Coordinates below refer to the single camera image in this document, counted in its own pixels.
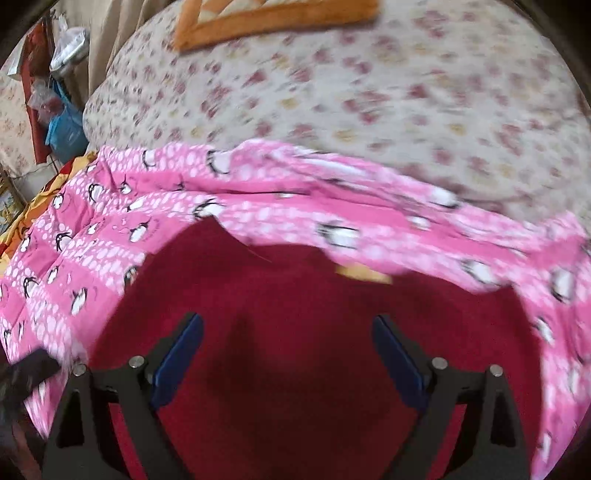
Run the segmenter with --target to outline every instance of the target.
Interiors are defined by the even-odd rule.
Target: white polka dot
[[[249,180],[252,177],[252,167],[250,165],[243,165],[238,170],[238,176],[241,180]]]
[[[56,320],[55,320],[54,317],[48,317],[47,318],[47,321],[46,321],[46,324],[47,324],[47,331],[49,333],[52,333],[53,330],[56,329]]]
[[[269,214],[271,213],[271,209],[269,207],[264,207],[262,208],[258,214],[256,215],[256,217],[259,220],[266,220],[269,218]]]
[[[365,254],[372,260],[379,260],[384,254],[384,250],[379,245],[372,245],[365,249]]]

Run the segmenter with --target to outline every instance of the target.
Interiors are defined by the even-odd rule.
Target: penguin
[[[26,299],[31,298],[31,295],[33,295],[33,292],[35,291],[38,285],[39,282],[35,277],[27,277],[25,278],[25,280],[22,281],[22,289],[25,293]]]
[[[462,260],[460,263],[464,272],[471,275],[477,282],[483,285],[498,285],[491,268],[485,263],[478,260]]]
[[[534,322],[534,328],[538,330],[540,336],[551,346],[554,346],[554,333],[552,332],[550,325],[539,316],[535,318]]]
[[[53,197],[53,200],[51,202],[51,204],[53,205],[53,208],[55,208],[56,210],[60,209],[62,203],[64,203],[64,194],[63,193],[58,193],[56,196]]]
[[[56,250],[63,252],[70,240],[72,240],[70,232],[58,233],[56,235]]]
[[[88,198],[90,203],[96,203],[99,201],[100,194],[103,193],[104,187],[98,183],[92,183],[88,187]]]
[[[408,221],[419,230],[429,231],[431,229],[431,222],[425,217],[412,216],[408,217]]]
[[[193,217],[195,217],[195,220],[212,215],[214,217],[218,217],[223,212],[225,207],[225,205],[218,203],[217,199],[210,198],[205,200],[205,202],[200,203],[193,209]]]
[[[231,157],[232,152],[210,150],[207,152],[205,164],[216,177],[218,175],[227,175],[230,173],[230,163],[232,162]]]
[[[52,268],[52,269],[49,271],[49,273],[47,274],[47,284],[48,284],[48,285],[51,285],[51,284],[54,282],[54,280],[55,280],[55,279],[56,279],[56,277],[57,277],[57,273],[59,272],[59,270],[60,270],[60,267],[59,267],[59,265],[56,265],[55,267],[53,267],[53,268]]]
[[[96,231],[99,229],[99,227],[100,227],[100,222],[93,223],[92,225],[90,225],[88,227],[88,230],[86,230],[86,233],[88,235],[94,235],[96,233]]]
[[[8,349],[8,341],[10,340],[10,337],[12,336],[12,331],[10,329],[4,329],[4,345],[6,346],[6,348]]]
[[[560,303],[568,303],[573,295],[574,278],[565,268],[555,268],[550,272],[550,291]]]
[[[121,192],[121,195],[129,195],[131,193],[131,187],[129,186],[129,183],[127,183],[127,176],[123,177],[123,181],[119,185],[119,191]]]
[[[550,449],[552,447],[552,435],[551,433],[546,430],[542,435],[542,439],[538,444],[538,450],[540,451],[540,456],[544,463],[548,463],[548,459],[550,458]]]
[[[435,205],[449,209],[457,208],[460,205],[460,200],[455,193],[441,187],[433,187],[428,200]]]
[[[123,290],[127,290],[129,286],[135,281],[135,277],[138,276],[138,266],[132,265],[127,269],[123,277]]]
[[[30,235],[27,235],[27,236],[25,237],[25,239],[22,241],[22,243],[21,243],[21,247],[20,247],[20,249],[19,249],[19,250],[20,250],[22,253],[26,252],[26,251],[27,251],[27,248],[29,248],[29,245],[30,245],[30,243],[31,243],[31,236],[30,236]]]
[[[72,315],[78,315],[80,313],[82,307],[86,304],[87,296],[88,289],[86,287],[72,292],[72,308],[70,310]]]
[[[144,197],[140,197],[137,200],[131,202],[127,207],[125,207],[126,212],[132,212],[133,210],[137,210],[138,208],[142,208],[144,206]]]
[[[149,222],[142,222],[137,227],[129,230],[129,241],[131,243],[137,243],[142,239],[148,231],[148,223]]]
[[[142,163],[146,170],[156,166],[156,155],[152,150],[144,150],[142,152]]]
[[[338,226],[332,223],[319,223],[316,232],[333,247],[356,249],[360,232],[356,228]]]

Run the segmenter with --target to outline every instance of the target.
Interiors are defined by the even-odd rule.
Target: pillow
[[[278,30],[369,21],[378,0],[186,0],[174,37],[184,51]]]

